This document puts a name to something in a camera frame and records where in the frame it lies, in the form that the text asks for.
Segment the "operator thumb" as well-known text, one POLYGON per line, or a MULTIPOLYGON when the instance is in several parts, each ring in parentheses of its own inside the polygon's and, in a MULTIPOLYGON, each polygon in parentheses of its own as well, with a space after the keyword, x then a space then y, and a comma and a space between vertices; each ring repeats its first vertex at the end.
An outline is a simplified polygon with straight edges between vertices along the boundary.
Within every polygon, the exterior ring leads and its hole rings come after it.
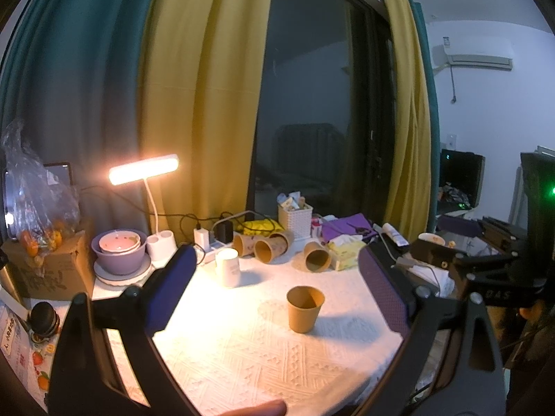
POLYGON ((258 406, 238 408, 222 413, 221 416, 285 416, 287 404, 281 400, 273 400, 258 406))

